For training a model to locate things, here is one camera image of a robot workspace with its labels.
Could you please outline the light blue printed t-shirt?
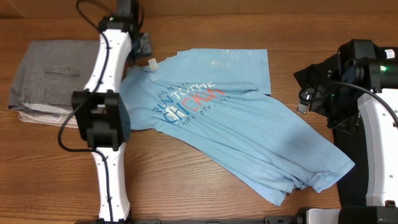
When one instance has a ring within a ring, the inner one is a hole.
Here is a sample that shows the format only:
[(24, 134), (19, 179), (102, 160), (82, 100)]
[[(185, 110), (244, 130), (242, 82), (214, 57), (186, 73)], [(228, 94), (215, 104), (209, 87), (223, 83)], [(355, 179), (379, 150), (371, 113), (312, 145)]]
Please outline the light blue printed t-shirt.
[(265, 49), (190, 49), (133, 66), (121, 96), (131, 129), (186, 142), (277, 206), (293, 189), (321, 192), (354, 167), (272, 97)]

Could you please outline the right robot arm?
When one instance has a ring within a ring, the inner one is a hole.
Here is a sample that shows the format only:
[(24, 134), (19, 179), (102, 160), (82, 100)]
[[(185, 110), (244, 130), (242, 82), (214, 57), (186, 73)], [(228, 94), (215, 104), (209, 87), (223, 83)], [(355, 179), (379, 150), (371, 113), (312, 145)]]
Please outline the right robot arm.
[(294, 74), (298, 111), (324, 116), (355, 167), (338, 181), (341, 207), (301, 208), (267, 223), (397, 222), (397, 48), (353, 39)]

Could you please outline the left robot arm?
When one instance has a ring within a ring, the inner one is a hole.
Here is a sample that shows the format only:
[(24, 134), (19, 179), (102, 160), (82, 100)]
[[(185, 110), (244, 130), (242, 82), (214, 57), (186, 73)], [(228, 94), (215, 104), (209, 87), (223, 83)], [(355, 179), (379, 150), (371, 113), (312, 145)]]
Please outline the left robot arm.
[(147, 35), (140, 32), (143, 22), (144, 10), (138, 1), (117, 2), (116, 12), (95, 26), (99, 50), (94, 69), (83, 90), (72, 94), (73, 115), (97, 170), (97, 223), (132, 223), (124, 176), (131, 127), (120, 91), (126, 62), (152, 53)]

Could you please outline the folded grey trousers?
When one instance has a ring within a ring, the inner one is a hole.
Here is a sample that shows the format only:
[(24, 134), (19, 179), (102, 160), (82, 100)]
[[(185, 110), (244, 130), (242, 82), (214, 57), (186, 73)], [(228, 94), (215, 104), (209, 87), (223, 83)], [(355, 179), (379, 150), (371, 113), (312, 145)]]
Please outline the folded grey trousers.
[(10, 89), (10, 110), (69, 113), (74, 91), (86, 85), (96, 62), (97, 40), (34, 40)]

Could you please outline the folded beige garment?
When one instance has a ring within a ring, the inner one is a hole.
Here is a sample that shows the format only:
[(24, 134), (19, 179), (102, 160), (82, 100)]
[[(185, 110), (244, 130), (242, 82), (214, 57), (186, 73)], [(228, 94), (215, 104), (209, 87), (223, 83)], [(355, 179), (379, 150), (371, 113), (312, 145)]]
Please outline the folded beige garment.
[(71, 112), (71, 110), (61, 110), (61, 113), (45, 113), (44, 111), (18, 110), (18, 118), (21, 121), (27, 123), (61, 126)]

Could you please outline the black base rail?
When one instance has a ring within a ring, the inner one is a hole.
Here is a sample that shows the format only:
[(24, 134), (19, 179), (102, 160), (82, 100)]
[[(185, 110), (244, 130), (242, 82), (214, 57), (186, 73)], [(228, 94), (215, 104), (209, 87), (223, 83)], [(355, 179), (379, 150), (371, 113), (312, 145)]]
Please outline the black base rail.
[(293, 224), (293, 216), (268, 216), (258, 219), (220, 219), (220, 220), (115, 220), (113, 224)]

